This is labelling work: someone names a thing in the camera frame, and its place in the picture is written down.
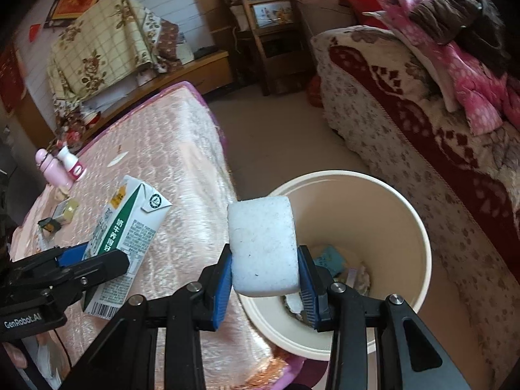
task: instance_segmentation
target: white sponge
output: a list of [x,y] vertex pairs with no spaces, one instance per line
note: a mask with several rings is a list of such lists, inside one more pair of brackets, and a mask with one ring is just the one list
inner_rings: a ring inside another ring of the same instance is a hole
[[296,232],[286,196],[228,205],[233,287],[249,297],[281,296],[300,289]]

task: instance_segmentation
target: pink blanket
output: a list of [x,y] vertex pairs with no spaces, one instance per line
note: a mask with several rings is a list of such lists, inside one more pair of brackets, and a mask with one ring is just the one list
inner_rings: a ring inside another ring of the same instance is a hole
[[474,135],[491,132],[502,125],[501,114],[520,130],[520,83],[505,73],[495,77],[478,59],[455,42],[436,44],[408,15],[422,0],[378,0],[386,10],[385,20],[415,45],[426,46],[448,70],[457,100],[466,111]]

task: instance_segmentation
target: pink quilted tablecloth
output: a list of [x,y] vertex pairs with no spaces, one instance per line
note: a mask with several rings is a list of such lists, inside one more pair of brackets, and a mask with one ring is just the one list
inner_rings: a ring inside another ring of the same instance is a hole
[[[80,159],[87,171],[71,191],[80,207],[72,223],[56,234],[54,244],[69,246],[89,240],[103,206],[128,174],[150,183],[173,204],[130,295],[140,293],[148,299],[170,295],[218,260],[228,240],[227,205],[236,197],[218,128],[190,84],[174,85],[150,98],[98,136]],[[39,250],[36,223],[51,214],[56,204],[53,195],[54,189],[47,186],[16,231],[14,259]],[[79,303],[66,314],[69,321],[59,334],[74,363],[106,320],[84,314]],[[164,337],[160,333],[158,338],[158,388],[163,380]],[[286,354],[273,354],[248,322],[234,292],[225,321],[216,333],[202,332],[201,345],[208,388],[264,387],[288,368]]]

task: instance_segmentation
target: metal bolt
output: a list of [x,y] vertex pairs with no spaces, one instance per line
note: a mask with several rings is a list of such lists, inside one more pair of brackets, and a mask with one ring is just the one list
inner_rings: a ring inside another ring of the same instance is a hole
[[392,293],[388,300],[393,303],[394,305],[401,305],[405,300],[402,298],[401,295],[398,295],[397,293]]
[[343,293],[345,290],[347,290],[347,286],[339,281],[336,281],[330,285],[330,290],[332,290],[334,293]]
[[186,285],[186,289],[188,289],[190,292],[197,293],[202,290],[202,284],[200,284],[198,281],[192,281]]
[[139,306],[145,300],[143,295],[133,295],[128,299],[128,303],[132,306]]

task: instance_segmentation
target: brown tiled floor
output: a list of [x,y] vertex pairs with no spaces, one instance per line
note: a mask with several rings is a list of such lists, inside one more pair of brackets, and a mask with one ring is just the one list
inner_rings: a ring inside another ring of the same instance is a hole
[[[226,155],[240,199],[266,196],[299,175],[319,170],[368,173],[310,106],[305,93],[262,97],[253,85],[209,104],[227,139]],[[457,288],[434,256],[432,280],[420,317],[444,346],[473,390],[488,389],[490,368],[480,354],[475,331]],[[370,357],[370,389],[375,389]]]

